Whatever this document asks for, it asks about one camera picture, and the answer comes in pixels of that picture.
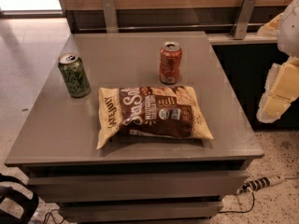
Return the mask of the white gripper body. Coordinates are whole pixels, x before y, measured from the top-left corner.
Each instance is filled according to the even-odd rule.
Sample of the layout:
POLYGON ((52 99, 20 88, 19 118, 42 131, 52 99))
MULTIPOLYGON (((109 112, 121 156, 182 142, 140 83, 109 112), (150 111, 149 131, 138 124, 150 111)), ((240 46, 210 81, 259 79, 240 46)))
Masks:
POLYGON ((299 0, 292 0, 282 14, 278 49, 289 56, 299 56, 299 0))

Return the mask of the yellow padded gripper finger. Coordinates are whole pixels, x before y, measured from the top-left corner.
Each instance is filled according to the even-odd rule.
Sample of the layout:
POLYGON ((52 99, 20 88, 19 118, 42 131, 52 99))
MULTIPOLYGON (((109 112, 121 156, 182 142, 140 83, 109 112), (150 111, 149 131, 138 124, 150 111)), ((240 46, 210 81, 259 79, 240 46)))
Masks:
POLYGON ((279 22, 281 18, 282 13, 276 15, 275 18, 259 28, 257 35, 262 37, 276 37, 278 35, 279 22))
POLYGON ((256 118, 273 123, 299 98, 299 59, 290 57, 284 64, 273 63, 264 88, 256 118))

